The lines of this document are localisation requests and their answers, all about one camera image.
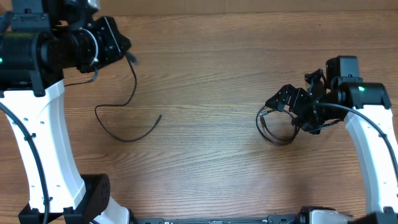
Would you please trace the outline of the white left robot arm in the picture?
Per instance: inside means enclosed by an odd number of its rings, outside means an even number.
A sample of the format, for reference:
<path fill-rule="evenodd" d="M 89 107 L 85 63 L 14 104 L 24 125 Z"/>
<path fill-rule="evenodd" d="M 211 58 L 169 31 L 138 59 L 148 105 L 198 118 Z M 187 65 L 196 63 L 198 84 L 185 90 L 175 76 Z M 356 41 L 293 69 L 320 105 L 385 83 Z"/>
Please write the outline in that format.
<path fill-rule="evenodd" d="M 13 1 L 1 16 L 1 110 L 29 184 L 21 223 L 122 223 L 132 212 L 110 195 L 106 174 L 80 174 L 65 121 L 63 71 L 94 73 L 131 43 L 99 1 Z"/>

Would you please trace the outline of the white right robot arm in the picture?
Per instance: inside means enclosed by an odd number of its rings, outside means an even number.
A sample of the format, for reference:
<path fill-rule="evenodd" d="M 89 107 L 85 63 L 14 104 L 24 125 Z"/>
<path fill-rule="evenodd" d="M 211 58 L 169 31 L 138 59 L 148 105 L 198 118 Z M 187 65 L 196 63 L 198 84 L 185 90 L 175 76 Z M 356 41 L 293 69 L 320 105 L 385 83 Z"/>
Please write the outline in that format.
<path fill-rule="evenodd" d="M 344 122 L 354 142 L 366 193 L 366 215 L 353 218 L 326 207 L 302 207 L 287 223 L 397 223 L 397 140 L 392 103 L 382 83 L 359 75 L 355 56 L 339 55 L 326 69 L 305 74 L 306 88 L 284 85 L 256 116 L 261 134 L 264 116 L 279 111 L 292 118 L 296 131 L 319 134 Z"/>

